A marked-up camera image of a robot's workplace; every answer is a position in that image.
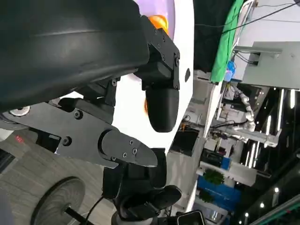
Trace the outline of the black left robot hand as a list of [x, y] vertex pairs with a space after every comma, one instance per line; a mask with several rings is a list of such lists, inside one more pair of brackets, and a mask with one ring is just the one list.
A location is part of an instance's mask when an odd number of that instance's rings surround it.
[[3, 0], [0, 128], [59, 138], [56, 153], [115, 168], [155, 167], [157, 156], [112, 125], [117, 81], [134, 74], [148, 117], [172, 131], [180, 52], [132, 0]]

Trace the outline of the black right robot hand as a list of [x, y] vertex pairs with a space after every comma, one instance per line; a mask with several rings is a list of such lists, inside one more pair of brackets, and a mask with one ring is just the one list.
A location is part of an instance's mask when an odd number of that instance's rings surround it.
[[181, 198], [176, 185], [167, 185], [167, 163], [163, 148], [153, 148], [156, 167], [120, 163], [105, 168], [103, 197], [113, 202], [117, 214], [125, 221], [143, 221], [157, 217], [161, 210], [174, 205]]

